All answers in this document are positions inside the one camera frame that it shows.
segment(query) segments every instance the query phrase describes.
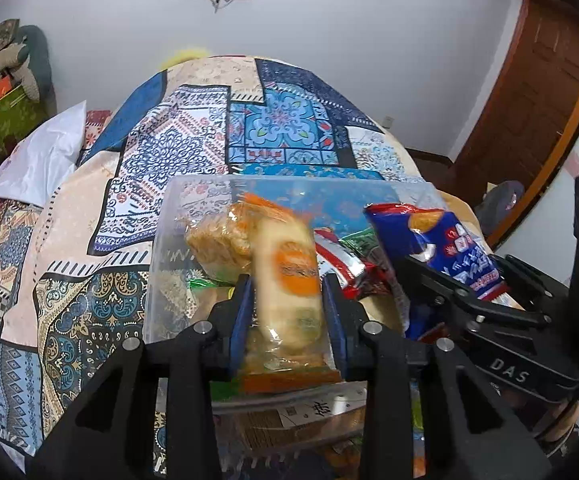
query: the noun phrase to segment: orange circular logo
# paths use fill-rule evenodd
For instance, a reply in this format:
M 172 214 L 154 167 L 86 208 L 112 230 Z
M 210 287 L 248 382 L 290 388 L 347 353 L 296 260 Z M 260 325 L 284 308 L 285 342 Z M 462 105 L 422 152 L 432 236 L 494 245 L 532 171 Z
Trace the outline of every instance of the orange circular logo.
M 317 296 L 316 251 L 298 242 L 283 242 L 274 254 L 276 272 L 284 288 L 296 296 Z

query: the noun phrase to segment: wall outlet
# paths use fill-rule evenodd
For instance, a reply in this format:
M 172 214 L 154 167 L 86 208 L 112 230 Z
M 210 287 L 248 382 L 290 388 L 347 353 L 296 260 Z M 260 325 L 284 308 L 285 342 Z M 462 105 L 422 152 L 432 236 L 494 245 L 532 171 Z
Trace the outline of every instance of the wall outlet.
M 389 115 L 386 115 L 385 119 L 383 119 L 383 122 L 380 123 L 380 125 L 383 126 L 383 128 L 388 130 L 394 125 L 394 118 L 390 117 Z

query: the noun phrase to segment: baseboard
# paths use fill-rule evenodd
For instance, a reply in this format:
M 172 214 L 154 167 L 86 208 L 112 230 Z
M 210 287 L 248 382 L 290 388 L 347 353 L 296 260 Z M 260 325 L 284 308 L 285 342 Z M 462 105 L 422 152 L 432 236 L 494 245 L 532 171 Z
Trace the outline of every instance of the baseboard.
M 419 150 L 413 150 L 412 148 L 407 148 L 407 153 L 412 155 L 412 158 L 419 158 L 421 160 L 431 160 L 432 162 L 439 162 L 448 168 L 451 168 L 454 163 L 452 160 L 445 155 L 438 155 L 438 153 L 421 152 Z

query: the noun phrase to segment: blue snack bag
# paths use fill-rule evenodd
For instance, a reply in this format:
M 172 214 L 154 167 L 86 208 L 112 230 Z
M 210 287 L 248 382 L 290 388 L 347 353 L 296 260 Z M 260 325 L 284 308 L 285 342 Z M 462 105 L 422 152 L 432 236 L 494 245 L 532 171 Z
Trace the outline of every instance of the blue snack bag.
M 480 300 L 490 301 L 507 291 L 492 260 L 451 211 L 372 204 L 365 216 L 391 262 L 413 256 L 470 286 Z

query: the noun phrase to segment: wooden door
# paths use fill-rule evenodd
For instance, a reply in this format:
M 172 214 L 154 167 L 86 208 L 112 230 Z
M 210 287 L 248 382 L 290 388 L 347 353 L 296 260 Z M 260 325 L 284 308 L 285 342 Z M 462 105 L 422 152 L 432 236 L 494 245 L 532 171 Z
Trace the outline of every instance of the wooden door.
M 550 0 L 524 0 L 501 75 L 453 167 L 453 191 L 474 206 L 488 182 L 518 180 L 529 190 L 578 102 L 579 17 Z

